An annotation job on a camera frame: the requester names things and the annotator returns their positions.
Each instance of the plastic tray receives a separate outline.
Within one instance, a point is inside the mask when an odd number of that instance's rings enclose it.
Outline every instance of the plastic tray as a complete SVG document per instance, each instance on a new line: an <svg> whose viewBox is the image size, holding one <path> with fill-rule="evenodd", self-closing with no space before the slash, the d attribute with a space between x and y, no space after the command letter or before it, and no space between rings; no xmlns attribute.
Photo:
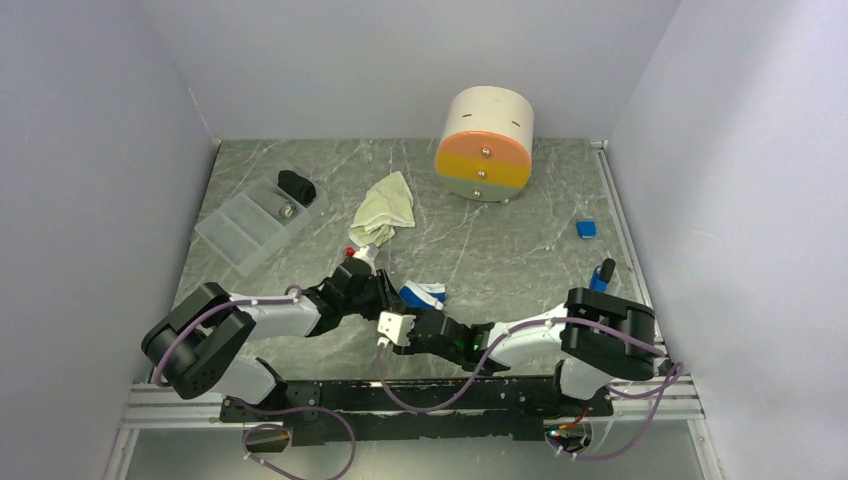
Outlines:
<svg viewBox="0 0 848 480"><path fill-rule="evenodd" d="M282 162L194 227L242 276L250 275L330 206L327 191L317 184L315 200L309 206L299 204L277 187L281 170L304 176ZM288 217L287 205L291 206Z"/></svg>

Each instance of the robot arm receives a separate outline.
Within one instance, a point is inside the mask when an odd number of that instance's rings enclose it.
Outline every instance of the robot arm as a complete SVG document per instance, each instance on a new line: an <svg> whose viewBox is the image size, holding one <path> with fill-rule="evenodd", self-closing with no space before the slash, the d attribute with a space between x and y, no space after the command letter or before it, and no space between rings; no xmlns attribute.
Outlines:
<svg viewBox="0 0 848 480"><path fill-rule="evenodd" d="M385 271L375 269L375 254L368 247L360 249L330 277L302 294L297 289L292 295L246 297L207 283L145 336L142 350L156 365L163 363L169 349L173 350L161 373L184 399L215 391L251 404L285 398L272 393L284 392L286 383L261 359L237 358L245 342L280 335L321 335L351 314L379 319L378 331L398 355L433 354L472 371L486 354L480 372L484 376L532 358L564 353L566 358L557 366L555 378L561 393L577 400L592 398L613 378L653 377L655 352L592 328L594 323L606 325L652 344L654 314L644 305L575 288L565 303L541 315L468 326L438 310L407 308ZM222 309L225 304L231 306ZM202 315L208 316L200 324L205 331L190 328ZM594 323L586 326L551 321L562 317ZM181 343L176 341L179 335L185 335Z"/></svg>
<svg viewBox="0 0 848 480"><path fill-rule="evenodd" d="M247 297L204 284L148 332L142 351L154 365L167 356L160 373L183 399L215 391L259 404L275 389L284 390L285 382L261 359L237 358L245 342L314 337L338 327L347 315L377 320L382 311L403 308L385 272L375 269L375 254L364 247L320 284L302 292L294 288L291 295ZM208 317L200 323L204 331L194 329L202 316Z"/></svg>
<svg viewBox="0 0 848 480"><path fill-rule="evenodd" d="M552 321L566 317L587 320L588 325ZM555 378L563 395L578 400L592 398L614 378L654 376L655 351L625 343L592 328L593 323L653 344L653 310L586 288L572 289L565 303L548 312L514 322L467 326L429 310L418 316L384 313L378 331L394 344L396 354L431 353L469 371L487 353L483 375L539 356L565 354Z"/></svg>

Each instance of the metal bolt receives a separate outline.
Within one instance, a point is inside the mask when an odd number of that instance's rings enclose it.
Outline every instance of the metal bolt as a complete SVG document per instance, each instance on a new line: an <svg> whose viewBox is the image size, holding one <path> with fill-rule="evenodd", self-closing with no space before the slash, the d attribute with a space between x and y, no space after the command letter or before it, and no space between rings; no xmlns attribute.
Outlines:
<svg viewBox="0 0 848 480"><path fill-rule="evenodd" d="M280 216L291 218L292 215L294 215L294 212L294 205L292 205L291 203L287 203L283 205L283 208L280 209Z"/></svg>

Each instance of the table surface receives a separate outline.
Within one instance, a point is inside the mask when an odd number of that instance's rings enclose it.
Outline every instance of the table surface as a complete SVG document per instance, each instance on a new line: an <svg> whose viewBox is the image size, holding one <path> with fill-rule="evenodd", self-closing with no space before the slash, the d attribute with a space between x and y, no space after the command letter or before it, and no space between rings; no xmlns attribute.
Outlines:
<svg viewBox="0 0 848 480"><path fill-rule="evenodd" d="M395 286L411 279L444 283L445 312L466 324L539 314L586 286L605 258L618 268L609 293L637 300L624 261L600 167L585 140L537 139L527 187L507 205L450 194L435 174L438 140L226 141L215 162L198 221L280 161L322 185L330 207L291 243L242 277L195 233L176 303L204 282L243 295L279 295L286 286L315 285L350 245L348 229L365 193L400 171L414 198L414 228L398 228L377 259ZM592 219L598 234L577 237L575 222ZM287 380L376 378L376 323L358 316L316 338L278 337L246 344L240 354L267 360ZM559 357L538 358L510 374L552 374ZM394 378L464 376L432 355L389 356Z"/></svg>

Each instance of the towel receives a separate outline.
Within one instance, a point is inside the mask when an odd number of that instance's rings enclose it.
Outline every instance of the towel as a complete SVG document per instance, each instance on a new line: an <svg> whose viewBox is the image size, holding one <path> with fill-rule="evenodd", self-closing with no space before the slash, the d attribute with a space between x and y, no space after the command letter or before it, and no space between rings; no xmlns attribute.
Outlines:
<svg viewBox="0 0 848 480"><path fill-rule="evenodd" d="M412 192L400 172L377 182L365 194L365 200L350 225L350 239L362 247L380 246L395 236L394 227L414 227Z"/></svg>

